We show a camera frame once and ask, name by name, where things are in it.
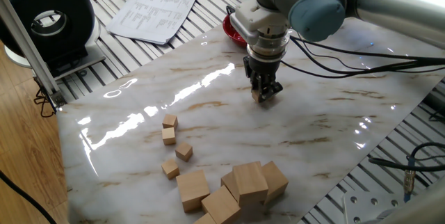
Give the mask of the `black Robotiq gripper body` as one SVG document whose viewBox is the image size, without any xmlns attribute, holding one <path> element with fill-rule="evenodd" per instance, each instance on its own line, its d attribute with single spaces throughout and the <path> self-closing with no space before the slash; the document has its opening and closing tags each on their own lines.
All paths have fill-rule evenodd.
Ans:
<svg viewBox="0 0 445 224">
<path fill-rule="evenodd" d="M 275 78 L 276 72 L 280 66 L 280 61 L 265 63 L 262 61 L 258 61 L 251 56 L 245 56 L 243 58 L 243 64 L 245 68 L 245 75 L 247 78 L 250 78 L 253 72 L 255 72 L 256 74 L 264 74 Z"/>
</svg>

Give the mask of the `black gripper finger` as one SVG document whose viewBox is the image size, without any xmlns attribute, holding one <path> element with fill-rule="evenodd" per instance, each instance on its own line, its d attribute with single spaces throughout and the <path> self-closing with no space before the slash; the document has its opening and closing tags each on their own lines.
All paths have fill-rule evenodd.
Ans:
<svg viewBox="0 0 445 224">
<path fill-rule="evenodd" d="M 271 99 L 273 96 L 283 90 L 282 85 L 276 81 L 274 74 L 259 75 L 259 103 Z"/>
<path fill-rule="evenodd" d="M 260 90 L 260 74 L 257 72 L 251 72 L 249 74 L 250 83 L 252 86 L 252 91 L 259 91 Z"/>
</svg>

